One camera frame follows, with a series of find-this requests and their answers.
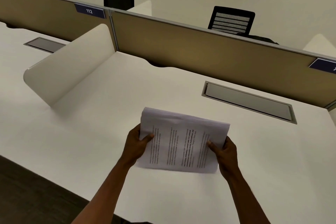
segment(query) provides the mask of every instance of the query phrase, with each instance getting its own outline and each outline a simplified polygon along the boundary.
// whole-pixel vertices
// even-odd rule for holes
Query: blue sign
[[[336,61],[316,59],[309,67],[336,74]]]
[[[94,8],[91,6],[75,4],[78,13],[88,14],[91,16],[99,17],[105,19],[105,13],[103,9]]]

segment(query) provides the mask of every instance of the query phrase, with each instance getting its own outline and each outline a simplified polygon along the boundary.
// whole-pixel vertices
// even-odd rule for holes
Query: paper
[[[215,173],[216,155],[206,142],[223,147],[230,124],[145,107],[140,139],[153,133],[137,165],[143,168]]]

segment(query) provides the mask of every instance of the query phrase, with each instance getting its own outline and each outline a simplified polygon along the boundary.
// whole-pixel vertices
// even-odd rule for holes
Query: person's left arm
[[[124,151],[117,164],[111,170],[95,196],[73,220],[72,224],[111,223],[126,175],[137,159],[145,152],[147,143],[154,137],[153,134],[150,134],[140,140],[139,135],[140,124],[128,133]]]

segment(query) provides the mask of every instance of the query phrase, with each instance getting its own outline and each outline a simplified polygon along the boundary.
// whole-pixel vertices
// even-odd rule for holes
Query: hand
[[[237,147],[228,136],[222,149],[211,141],[207,141],[207,146],[216,154],[219,170],[228,182],[231,178],[241,175],[238,167]]]
[[[120,162],[128,167],[133,166],[137,159],[145,152],[146,145],[153,139],[154,135],[149,134],[142,140],[139,139],[140,124],[133,128],[127,136],[123,154],[120,157]]]

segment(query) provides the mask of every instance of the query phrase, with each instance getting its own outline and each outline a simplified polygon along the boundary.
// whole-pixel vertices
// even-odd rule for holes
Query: brown partition panel
[[[336,99],[336,74],[308,68],[313,56],[130,14],[111,14],[121,52],[319,107]]]
[[[103,23],[116,49],[109,11],[104,9],[104,13],[105,19],[78,13],[74,2],[66,0],[0,0],[1,22],[67,41]]]

